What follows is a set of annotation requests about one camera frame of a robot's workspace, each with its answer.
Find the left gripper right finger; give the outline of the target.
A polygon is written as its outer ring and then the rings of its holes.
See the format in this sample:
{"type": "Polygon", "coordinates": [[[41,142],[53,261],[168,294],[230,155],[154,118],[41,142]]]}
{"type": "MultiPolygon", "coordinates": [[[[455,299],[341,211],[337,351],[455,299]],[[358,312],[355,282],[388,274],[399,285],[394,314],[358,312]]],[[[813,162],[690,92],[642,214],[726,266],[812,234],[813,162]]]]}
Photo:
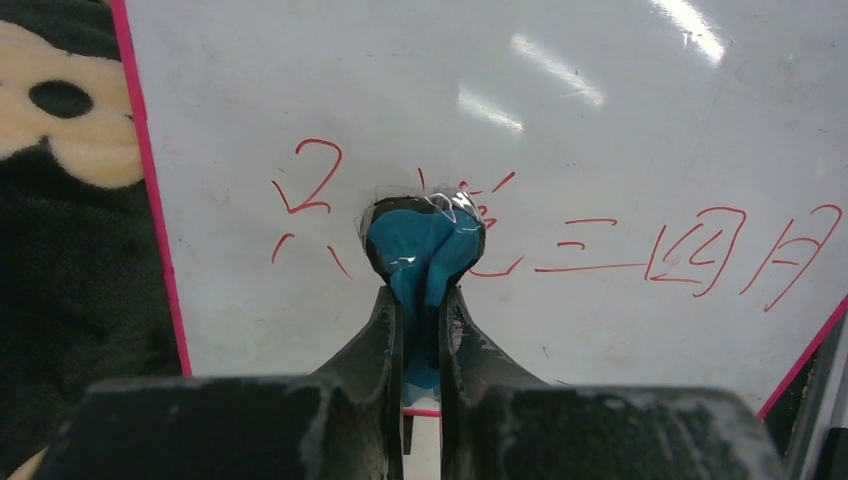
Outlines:
{"type": "Polygon", "coordinates": [[[781,479],[767,429],[730,392],[555,386],[510,358],[459,288],[439,310],[445,479],[781,479]]]}

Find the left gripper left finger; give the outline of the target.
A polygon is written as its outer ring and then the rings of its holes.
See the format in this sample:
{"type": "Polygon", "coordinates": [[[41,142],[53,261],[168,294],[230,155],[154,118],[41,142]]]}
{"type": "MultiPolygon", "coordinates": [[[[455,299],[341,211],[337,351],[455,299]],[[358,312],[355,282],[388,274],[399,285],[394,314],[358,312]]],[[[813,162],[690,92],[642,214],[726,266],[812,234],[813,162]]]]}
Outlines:
{"type": "Polygon", "coordinates": [[[399,479],[401,309],[299,376],[135,378],[91,386],[38,479],[399,479]]]}

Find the blue whiteboard eraser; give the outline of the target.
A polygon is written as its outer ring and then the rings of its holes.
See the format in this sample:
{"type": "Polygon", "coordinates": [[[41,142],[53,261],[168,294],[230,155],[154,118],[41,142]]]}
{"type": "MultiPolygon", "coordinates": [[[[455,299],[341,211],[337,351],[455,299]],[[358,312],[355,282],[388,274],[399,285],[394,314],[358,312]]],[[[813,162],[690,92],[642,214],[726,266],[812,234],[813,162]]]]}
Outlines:
{"type": "Polygon", "coordinates": [[[439,311],[482,256],[485,222],[467,189],[438,188],[375,201],[358,232],[402,309],[403,405],[428,409],[440,397],[439,311]]]}

